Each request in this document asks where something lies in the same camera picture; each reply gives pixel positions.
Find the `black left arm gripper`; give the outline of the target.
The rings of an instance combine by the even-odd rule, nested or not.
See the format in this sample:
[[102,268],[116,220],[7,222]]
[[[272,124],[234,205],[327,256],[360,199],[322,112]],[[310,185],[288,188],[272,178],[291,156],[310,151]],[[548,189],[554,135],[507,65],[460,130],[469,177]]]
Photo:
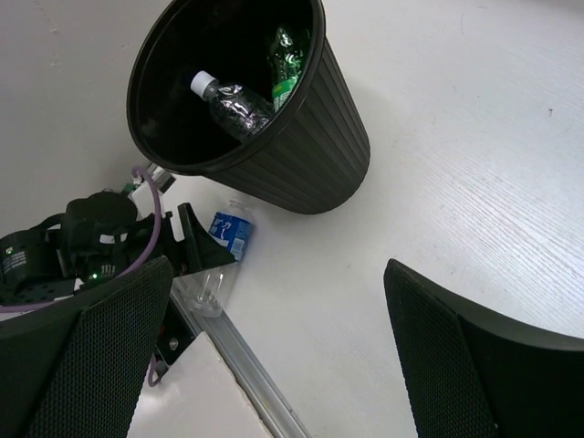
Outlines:
[[[40,305],[104,283],[2,321],[2,436],[127,435],[173,273],[183,271],[162,200],[152,199],[151,207],[145,215],[126,194],[95,193],[2,237],[4,306]],[[185,273],[234,262],[189,203],[180,204],[178,214]],[[133,263],[145,265],[113,279]]]

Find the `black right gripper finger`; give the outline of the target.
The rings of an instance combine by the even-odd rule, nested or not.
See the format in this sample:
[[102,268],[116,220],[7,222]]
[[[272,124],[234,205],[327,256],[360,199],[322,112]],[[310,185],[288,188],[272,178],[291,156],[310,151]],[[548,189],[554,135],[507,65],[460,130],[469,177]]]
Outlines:
[[419,436],[582,436],[582,339],[481,306],[395,259],[383,280]]

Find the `clear bottle with white cap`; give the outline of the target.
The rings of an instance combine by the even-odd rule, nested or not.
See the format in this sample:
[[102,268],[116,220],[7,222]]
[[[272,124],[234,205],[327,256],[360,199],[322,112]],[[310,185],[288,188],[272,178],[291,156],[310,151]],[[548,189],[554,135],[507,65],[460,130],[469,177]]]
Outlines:
[[212,119],[241,143],[252,139],[273,119],[271,104],[253,90],[238,83],[222,83],[206,71],[194,75],[190,89],[208,104]]

